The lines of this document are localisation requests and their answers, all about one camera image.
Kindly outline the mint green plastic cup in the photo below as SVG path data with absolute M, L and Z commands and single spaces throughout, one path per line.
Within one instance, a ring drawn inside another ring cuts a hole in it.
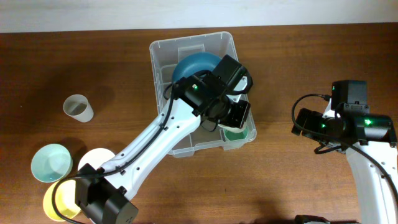
M 246 127 L 246 129 L 241 133 L 232 133 L 225 129 L 223 129 L 223 132 L 224 132 L 224 137 L 227 141 L 237 141 L 241 139 L 246 139 L 248 135 L 248 128 Z

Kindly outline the dark blue large bowl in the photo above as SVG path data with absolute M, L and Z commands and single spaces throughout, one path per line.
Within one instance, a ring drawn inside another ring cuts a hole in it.
M 172 74 L 172 83 L 177 82 L 183 77 L 188 78 L 202 70 L 213 71 L 220 62 L 221 58 L 219 56 L 207 52 L 189 55 L 175 67 Z

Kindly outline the clear plastic storage bin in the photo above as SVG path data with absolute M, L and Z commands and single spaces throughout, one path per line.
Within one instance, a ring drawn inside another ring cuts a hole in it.
M 171 156 L 189 157 L 200 149 L 214 147 L 237 149 L 256 138 L 251 109 L 245 122 L 248 128 L 246 139 L 227 141 L 223 128 L 218 126 L 231 101 L 249 102 L 247 92 L 252 87 L 252 78 L 239 64 L 233 36 L 229 32 L 156 40 L 150 44 L 149 50 L 158 112 L 167 112 L 168 98 L 174 91 L 176 99 L 186 101 L 190 106 L 188 113 L 200 119 L 199 127 L 171 148 Z M 177 64 L 199 52 L 217 55 L 221 62 L 213 71 L 202 70 L 172 83 Z

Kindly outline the grey plastic cup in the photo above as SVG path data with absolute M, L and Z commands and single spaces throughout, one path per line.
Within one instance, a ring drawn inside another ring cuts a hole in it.
M 79 94 L 71 95 L 64 101 L 63 111 L 81 123 L 89 122 L 94 117 L 94 111 L 88 99 Z

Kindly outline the cream plastic cup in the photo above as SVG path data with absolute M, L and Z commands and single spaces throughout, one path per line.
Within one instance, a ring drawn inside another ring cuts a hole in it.
M 220 128 L 223 128 L 223 129 L 227 130 L 227 131 L 230 131 L 232 133 L 241 133 L 241 132 L 243 132 L 246 129 L 247 124 L 244 123 L 241 128 L 232 128 L 232 127 L 225 126 L 225 125 L 222 125 L 222 124 L 219 124 L 218 126 Z

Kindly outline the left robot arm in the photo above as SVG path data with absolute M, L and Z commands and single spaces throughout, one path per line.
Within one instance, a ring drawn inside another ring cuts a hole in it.
M 85 164 L 76 180 L 75 203 L 93 223 L 132 223 L 131 203 L 152 169 L 204 121 L 233 133 L 245 129 L 251 105 L 241 100 L 253 85 L 248 70 L 225 55 L 197 53 L 180 61 L 163 110 L 119 154 L 99 168 Z

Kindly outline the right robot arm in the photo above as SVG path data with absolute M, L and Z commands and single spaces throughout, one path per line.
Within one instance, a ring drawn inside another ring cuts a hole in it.
M 319 143 L 315 154 L 339 152 L 351 168 L 362 223 L 397 223 L 397 135 L 392 119 L 372 114 L 367 84 L 340 80 L 331 85 L 325 111 L 292 111 L 292 133 Z

